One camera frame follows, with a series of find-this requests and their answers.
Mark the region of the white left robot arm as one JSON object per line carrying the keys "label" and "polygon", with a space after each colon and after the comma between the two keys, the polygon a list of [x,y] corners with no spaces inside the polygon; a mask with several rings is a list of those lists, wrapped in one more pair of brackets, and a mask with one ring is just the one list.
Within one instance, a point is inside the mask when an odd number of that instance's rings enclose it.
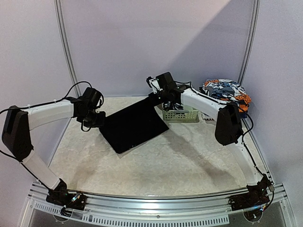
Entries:
{"label": "white left robot arm", "polygon": [[70,202],[70,194],[60,187],[62,180],[49,168],[43,146],[35,145],[37,135],[50,125],[63,123],[64,129],[71,119],[76,119],[84,131],[101,126],[105,112],[100,109],[100,99],[66,97],[48,103],[11,106],[4,110],[5,121],[2,142],[9,156],[18,161],[36,180],[52,191],[52,198],[60,205]]}

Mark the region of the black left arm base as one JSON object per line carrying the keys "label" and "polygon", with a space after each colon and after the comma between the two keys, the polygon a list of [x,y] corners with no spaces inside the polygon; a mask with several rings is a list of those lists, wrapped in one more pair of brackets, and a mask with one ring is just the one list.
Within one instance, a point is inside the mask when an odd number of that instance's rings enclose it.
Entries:
{"label": "black left arm base", "polygon": [[70,209],[84,210],[88,197],[79,191],[69,192],[67,184],[61,178],[59,180],[53,190],[48,190],[46,201]]}

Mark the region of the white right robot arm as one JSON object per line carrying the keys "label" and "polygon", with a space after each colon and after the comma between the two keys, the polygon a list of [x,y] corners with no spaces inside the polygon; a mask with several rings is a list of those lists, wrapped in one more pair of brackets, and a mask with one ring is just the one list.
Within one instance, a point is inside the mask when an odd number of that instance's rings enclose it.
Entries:
{"label": "white right robot arm", "polygon": [[216,122],[214,135],[217,142],[226,146],[233,154],[246,179],[247,188],[250,191],[245,195],[246,204],[255,206],[263,199],[263,191],[271,188],[272,183],[267,174],[258,168],[244,142],[244,132],[236,104],[213,99],[189,87],[183,91],[174,89],[169,92],[154,89],[148,97],[155,105],[175,101],[178,104],[193,107],[213,118]]}

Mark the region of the black t-shirt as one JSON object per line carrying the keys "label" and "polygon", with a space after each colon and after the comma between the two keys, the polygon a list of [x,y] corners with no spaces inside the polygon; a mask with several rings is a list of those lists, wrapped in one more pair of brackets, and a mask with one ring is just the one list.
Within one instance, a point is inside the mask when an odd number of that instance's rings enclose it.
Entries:
{"label": "black t-shirt", "polygon": [[131,150],[168,130],[150,98],[105,118],[99,131],[117,154]]}

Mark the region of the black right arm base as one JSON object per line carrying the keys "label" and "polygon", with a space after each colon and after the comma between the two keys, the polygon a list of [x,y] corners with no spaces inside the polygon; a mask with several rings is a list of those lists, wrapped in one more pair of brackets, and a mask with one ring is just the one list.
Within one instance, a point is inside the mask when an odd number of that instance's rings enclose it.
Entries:
{"label": "black right arm base", "polygon": [[232,211],[243,210],[262,205],[264,211],[274,198],[274,185],[266,175],[256,185],[247,185],[248,192],[229,197],[228,204]]}

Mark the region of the black white patterned garment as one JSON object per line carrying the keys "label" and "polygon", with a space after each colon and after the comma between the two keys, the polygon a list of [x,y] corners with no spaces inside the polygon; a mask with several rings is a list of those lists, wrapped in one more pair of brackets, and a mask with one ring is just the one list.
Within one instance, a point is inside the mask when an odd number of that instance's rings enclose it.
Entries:
{"label": "black white patterned garment", "polygon": [[162,109],[165,110],[165,111],[169,111],[169,110],[177,110],[178,111],[178,110],[183,110],[184,107],[181,104],[168,101],[168,102],[163,103]]}

